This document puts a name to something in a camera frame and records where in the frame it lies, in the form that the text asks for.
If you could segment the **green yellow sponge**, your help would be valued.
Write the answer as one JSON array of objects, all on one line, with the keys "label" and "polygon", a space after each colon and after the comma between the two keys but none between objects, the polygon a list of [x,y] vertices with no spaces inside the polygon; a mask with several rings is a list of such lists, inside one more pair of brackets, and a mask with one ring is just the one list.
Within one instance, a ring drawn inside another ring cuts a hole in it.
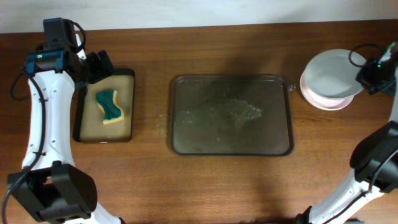
[{"label": "green yellow sponge", "polygon": [[103,90],[95,93],[96,104],[103,112],[103,124],[113,124],[124,119],[124,111],[117,103],[116,90]]}]

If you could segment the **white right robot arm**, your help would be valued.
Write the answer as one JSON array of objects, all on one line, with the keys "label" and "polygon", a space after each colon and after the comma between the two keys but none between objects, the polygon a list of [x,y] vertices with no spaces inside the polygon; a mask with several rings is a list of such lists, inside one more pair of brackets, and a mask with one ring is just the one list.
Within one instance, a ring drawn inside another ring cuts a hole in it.
[{"label": "white right robot arm", "polygon": [[346,223],[367,203],[397,188],[397,96],[388,122],[356,146],[350,167],[334,192],[293,222]]}]

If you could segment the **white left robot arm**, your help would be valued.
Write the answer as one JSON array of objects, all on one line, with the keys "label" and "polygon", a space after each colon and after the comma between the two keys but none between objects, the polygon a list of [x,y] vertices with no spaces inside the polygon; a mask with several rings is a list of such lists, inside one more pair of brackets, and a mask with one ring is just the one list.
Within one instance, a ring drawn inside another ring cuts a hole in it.
[{"label": "white left robot arm", "polygon": [[99,202],[92,177],[75,167],[70,144],[70,108],[80,80],[93,63],[85,40],[56,37],[28,55],[21,76],[30,88],[29,144],[22,170],[7,177],[5,199],[14,197],[36,222],[123,223]]}]

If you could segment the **pink plate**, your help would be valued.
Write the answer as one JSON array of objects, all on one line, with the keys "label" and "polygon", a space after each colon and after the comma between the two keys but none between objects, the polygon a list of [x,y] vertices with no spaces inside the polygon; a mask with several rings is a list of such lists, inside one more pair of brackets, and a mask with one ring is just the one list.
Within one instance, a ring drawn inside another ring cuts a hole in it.
[{"label": "pink plate", "polygon": [[303,97],[312,106],[326,111],[341,110],[348,106],[354,99],[353,96],[349,96],[347,98],[329,99],[316,94],[311,89],[309,89],[308,85],[305,83],[304,73],[302,73],[300,77],[300,91],[302,92]]}]

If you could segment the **light grey plate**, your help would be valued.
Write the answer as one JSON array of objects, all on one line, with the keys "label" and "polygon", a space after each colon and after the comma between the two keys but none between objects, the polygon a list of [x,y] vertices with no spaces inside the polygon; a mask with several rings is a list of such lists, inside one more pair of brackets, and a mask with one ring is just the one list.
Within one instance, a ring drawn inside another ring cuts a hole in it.
[{"label": "light grey plate", "polygon": [[366,59],[357,53],[345,49],[333,49],[322,52],[309,63],[303,72],[303,78],[314,93],[330,99],[347,98],[363,91],[356,76]]}]

